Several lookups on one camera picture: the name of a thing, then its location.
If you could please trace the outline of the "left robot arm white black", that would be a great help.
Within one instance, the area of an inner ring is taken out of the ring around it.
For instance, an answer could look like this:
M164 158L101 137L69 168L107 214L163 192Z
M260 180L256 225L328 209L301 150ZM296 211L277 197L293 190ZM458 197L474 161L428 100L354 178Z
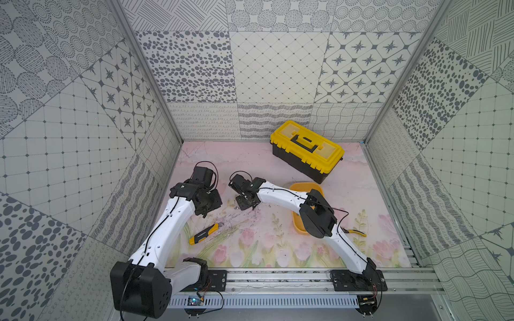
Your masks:
M217 190L217 169L198 163L191 177L171 188L166 208L150 234L126 261L117 262L110 281L115 309L145 318L160 318L171 298L192 288L202 291L209 285L206 260L186 258L167 270L168 257L192 216L205 217L222 205Z

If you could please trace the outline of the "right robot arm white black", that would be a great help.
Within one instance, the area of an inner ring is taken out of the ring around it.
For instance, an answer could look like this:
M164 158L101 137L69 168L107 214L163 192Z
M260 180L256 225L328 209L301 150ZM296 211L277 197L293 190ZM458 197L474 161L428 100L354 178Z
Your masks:
M230 178L228 186L238 194L236 202L241 210L269 203L293 211L301 218L307 233L327 243L351 273L367 279L378 275L376 264L346 236L335 216L336 208L319 191L293 191L259 177L250 181L239 174Z

